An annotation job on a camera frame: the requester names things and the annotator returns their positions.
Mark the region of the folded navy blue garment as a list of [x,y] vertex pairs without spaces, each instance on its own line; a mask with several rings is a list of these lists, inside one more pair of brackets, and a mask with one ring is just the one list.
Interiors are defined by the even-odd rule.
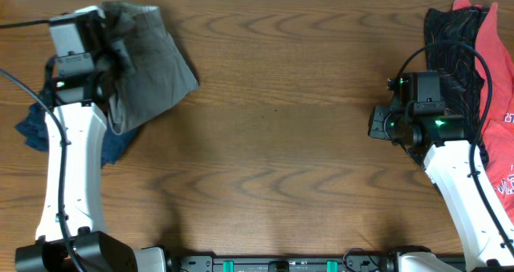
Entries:
[[[49,151],[47,126],[44,118],[45,111],[41,106],[39,104],[32,104],[29,107],[27,117],[15,125],[15,129],[26,138],[25,144],[40,152]],[[129,148],[137,133],[138,128],[135,128],[129,132],[116,135],[108,127],[102,144],[101,166],[115,164]]]

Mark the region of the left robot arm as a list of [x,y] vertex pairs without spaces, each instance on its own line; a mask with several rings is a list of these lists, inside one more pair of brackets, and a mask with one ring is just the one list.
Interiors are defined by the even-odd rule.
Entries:
[[158,246],[133,250],[107,233],[101,150],[108,118],[104,82],[131,69],[110,14],[90,6],[48,21],[56,54],[35,100],[49,144],[47,189],[35,243],[15,252],[18,271],[166,271]]

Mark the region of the red printed t-shirt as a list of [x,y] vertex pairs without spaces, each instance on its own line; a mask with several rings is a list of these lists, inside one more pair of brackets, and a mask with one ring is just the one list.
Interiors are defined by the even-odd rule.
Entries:
[[487,13],[474,44],[489,68],[493,90],[482,128],[485,170],[504,212],[513,219],[513,61],[497,33],[498,4],[475,10]]

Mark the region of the black patterned garment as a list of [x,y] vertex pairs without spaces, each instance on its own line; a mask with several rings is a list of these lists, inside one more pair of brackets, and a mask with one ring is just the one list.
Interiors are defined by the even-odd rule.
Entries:
[[466,120],[471,136],[480,121],[480,92],[486,77],[476,70],[475,47],[479,29],[489,13],[488,8],[464,7],[453,11],[428,10],[424,22],[425,44],[439,45],[426,50],[426,65],[437,71],[446,110]]

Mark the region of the grey shorts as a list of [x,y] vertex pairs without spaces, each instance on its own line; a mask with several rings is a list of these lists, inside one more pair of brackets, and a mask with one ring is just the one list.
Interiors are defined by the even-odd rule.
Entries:
[[198,81],[166,30],[158,6],[103,2],[114,16],[113,34],[123,40],[130,64],[115,80],[109,102],[109,124],[124,134],[168,111]]

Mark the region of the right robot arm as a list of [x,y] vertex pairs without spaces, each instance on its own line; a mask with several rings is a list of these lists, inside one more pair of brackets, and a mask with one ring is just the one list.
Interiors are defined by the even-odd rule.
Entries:
[[513,269],[513,224],[487,178],[471,125],[449,112],[434,72],[389,79],[390,104],[370,116],[370,137],[404,149],[441,193],[463,247],[467,271]]

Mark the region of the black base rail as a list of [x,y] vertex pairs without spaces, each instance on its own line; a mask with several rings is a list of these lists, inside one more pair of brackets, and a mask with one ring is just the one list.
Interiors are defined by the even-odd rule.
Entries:
[[172,272],[345,272],[399,271],[399,252],[368,253],[351,249],[341,257],[218,257],[214,254],[189,256],[167,254],[165,267]]

